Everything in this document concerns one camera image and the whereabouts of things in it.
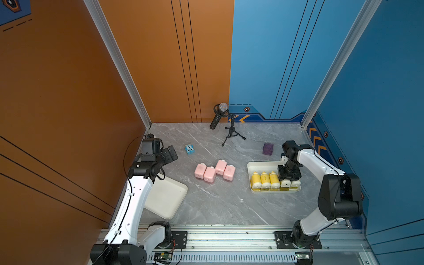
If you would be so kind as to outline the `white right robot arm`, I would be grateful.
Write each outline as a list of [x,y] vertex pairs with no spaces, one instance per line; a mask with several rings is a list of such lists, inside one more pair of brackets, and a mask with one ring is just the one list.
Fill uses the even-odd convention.
[[280,185],[298,184],[301,167],[306,167],[321,183],[317,208],[295,222],[289,242],[295,248],[313,248],[320,234],[333,224],[363,214],[360,178],[331,165],[310,145],[286,141],[278,166]]

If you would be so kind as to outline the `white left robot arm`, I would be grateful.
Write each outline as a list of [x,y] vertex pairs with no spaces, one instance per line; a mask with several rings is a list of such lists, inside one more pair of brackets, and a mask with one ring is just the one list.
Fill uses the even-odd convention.
[[138,243],[138,227],[146,200],[162,167],[178,159],[173,146],[145,148],[132,163],[124,198],[108,234],[94,244],[89,257],[94,265],[145,265],[156,246],[171,241],[168,222],[149,225]]

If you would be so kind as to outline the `pink pencil sharpener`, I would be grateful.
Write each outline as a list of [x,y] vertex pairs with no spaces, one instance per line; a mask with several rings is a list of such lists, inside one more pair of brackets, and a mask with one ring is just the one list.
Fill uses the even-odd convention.
[[194,171],[195,177],[198,178],[198,179],[203,179],[206,169],[207,169],[207,165],[205,163],[197,164],[195,171]]
[[235,175],[235,166],[233,165],[226,165],[226,168],[223,173],[223,178],[227,181],[233,181],[234,175]]
[[219,160],[215,166],[216,174],[223,176],[226,167],[227,167],[227,162],[225,160]]
[[207,167],[203,175],[203,180],[208,183],[214,183],[215,177],[216,169],[213,166]]

